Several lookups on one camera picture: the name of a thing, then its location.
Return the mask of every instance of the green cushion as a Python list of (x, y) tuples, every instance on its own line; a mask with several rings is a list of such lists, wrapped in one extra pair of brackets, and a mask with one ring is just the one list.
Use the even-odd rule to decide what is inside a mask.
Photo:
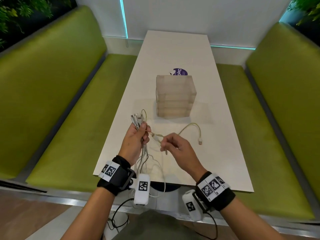
[(241, 66), (217, 64), (254, 193), (237, 192), (258, 214), (314, 215)]
[(247, 66), (320, 200), (320, 48), (277, 23)]
[(92, 192), (93, 176), (136, 56), (107, 56), (88, 87), (35, 166), (27, 183)]
[(0, 58), (0, 177), (14, 178), (106, 51), (86, 6)]

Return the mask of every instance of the purple sticker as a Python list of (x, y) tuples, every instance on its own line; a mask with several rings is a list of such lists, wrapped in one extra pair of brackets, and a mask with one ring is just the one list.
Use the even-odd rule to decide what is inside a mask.
[(174, 68), (172, 72), (170, 72), (170, 75), (173, 76), (186, 76), (188, 75), (188, 72), (181, 68)]

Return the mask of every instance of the transparent box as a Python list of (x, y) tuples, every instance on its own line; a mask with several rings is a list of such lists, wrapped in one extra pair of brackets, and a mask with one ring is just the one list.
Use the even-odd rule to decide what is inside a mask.
[(196, 99), (192, 76), (158, 75), (156, 78), (156, 111), (162, 118), (190, 116)]

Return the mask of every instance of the gray pants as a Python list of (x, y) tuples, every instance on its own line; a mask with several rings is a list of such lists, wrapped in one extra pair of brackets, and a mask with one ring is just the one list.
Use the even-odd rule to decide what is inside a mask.
[(199, 240), (195, 231), (183, 226), (176, 218), (156, 211), (143, 212), (130, 222), (114, 240)]

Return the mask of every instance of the wrist strap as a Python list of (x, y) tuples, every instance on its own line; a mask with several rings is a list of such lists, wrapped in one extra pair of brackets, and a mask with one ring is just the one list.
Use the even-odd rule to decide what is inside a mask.
[(209, 208), (221, 211), (233, 201), (235, 194), (216, 173), (206, 172), (196, 184), (196, 195)]
[(103, 187), (113, 193), (115, 196), (129, 188), (129, 180), (135, 176), (130, 169), (130, 163), (123, 157), (117, 155), (112, 161), (107, 161), (99, 174), (101, 178), (97, 187)]

